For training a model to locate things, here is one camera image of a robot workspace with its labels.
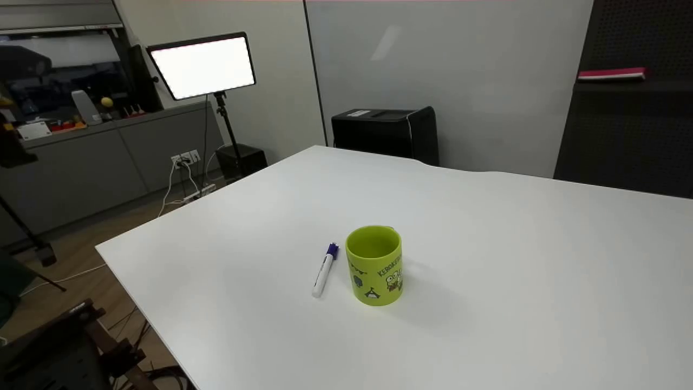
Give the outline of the white marker pen blue cap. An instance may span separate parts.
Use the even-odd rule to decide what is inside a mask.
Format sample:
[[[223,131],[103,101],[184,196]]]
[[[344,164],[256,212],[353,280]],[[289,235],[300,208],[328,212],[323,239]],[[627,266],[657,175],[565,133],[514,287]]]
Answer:
[[[339,247],[335,242],[328,242],[326,251],[324,251],[324,258],[320,262],[320,268],[316,273],[316,280],[312,284],[312,297],[320,297],[323,294],[323,290],[326,287],[326,280],[328,280],[328,273],[331,273],[331,266],[338,260],[338,254],[339,254]]]

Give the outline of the green ceramic mug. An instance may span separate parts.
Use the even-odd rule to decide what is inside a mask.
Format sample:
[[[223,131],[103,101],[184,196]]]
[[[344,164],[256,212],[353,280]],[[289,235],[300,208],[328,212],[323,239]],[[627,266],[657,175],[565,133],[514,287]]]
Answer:
[[[353,294],[365,305],[390,305],[402,294],[402,240],[390,226],[363,226],[345,236]]]

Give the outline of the black computer tower case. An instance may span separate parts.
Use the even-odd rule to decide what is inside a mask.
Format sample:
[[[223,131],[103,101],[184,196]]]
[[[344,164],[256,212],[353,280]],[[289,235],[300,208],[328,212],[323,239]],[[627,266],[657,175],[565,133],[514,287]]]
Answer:
[[[333,145],[440,162],[438,123],[431,107],[417,111],[353,108],[331,117]]]

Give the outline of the black light stand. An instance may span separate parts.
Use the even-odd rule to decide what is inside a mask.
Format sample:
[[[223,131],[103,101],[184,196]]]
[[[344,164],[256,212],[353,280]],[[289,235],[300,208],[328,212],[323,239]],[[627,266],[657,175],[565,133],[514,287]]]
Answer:
[[[229,137],[229,144],[217,150],[217,161],[223,175],[227,180],[240,180],[263,170],[266,167],[263,151],[236,141],[236,135],[227,115],[227,107],[225,107],[225,95],[221,91],[213,94],[213,103],[217,103],[217,114],[223,119]]]

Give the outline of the bright studio light panel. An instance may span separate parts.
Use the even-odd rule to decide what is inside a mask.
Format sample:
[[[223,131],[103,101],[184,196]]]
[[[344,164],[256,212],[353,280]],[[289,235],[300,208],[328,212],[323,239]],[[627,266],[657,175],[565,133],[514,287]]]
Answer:
[[[146,54],[173,101],[250,88],[256,82],[244,33],[148,45]]]

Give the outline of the grey cabinet counter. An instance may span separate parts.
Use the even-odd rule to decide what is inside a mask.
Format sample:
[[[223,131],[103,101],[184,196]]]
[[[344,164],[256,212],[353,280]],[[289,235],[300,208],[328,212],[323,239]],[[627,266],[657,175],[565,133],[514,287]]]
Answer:
[[[88,131],[25,141],[34,162],[0,170],[0,196],[41,236],[167,189],[170,159],[221,145],[217,114],[196,103]]]

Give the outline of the pink book on shelf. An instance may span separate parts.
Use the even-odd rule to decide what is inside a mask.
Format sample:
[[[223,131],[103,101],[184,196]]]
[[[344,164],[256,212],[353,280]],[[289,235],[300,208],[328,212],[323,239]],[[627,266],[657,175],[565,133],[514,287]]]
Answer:
[[[644,81],[644,68],[608,68],[608,69],[583,69],[576,81],[602,82],[602,81]]]

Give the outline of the black tall shelf unit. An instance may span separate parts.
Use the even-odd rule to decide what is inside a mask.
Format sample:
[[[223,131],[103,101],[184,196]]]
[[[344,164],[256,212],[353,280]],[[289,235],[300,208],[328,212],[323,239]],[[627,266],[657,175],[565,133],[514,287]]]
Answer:
[[[558,180],[693,196],[693,0],[592,0],[579,72],[639,68],[639,81],[576,81]]]

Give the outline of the black tripod leg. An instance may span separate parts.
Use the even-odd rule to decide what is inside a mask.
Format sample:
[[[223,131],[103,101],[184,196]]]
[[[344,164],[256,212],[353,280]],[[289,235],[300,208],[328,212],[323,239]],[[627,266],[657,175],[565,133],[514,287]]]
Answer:
[[[5,203],[5,200],[0,196],[0,208],[14,222],[14,226],[28,236],[28,240],[34,247],[34,254],[42,266],[50,266],[56,262],[56,254],[52,245],[42,239],[39,239],[23,222],[21,218]]]

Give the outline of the white wall power socket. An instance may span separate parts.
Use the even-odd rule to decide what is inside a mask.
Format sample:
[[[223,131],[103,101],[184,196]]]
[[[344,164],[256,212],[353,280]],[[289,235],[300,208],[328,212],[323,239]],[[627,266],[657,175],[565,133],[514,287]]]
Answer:
[[[173,155],[170,156],[170,164],[178,167],[178,164],[195,164],[198,162],[201,156],[196,150],[187,150],[187,151],[181,151],[181,155]]]

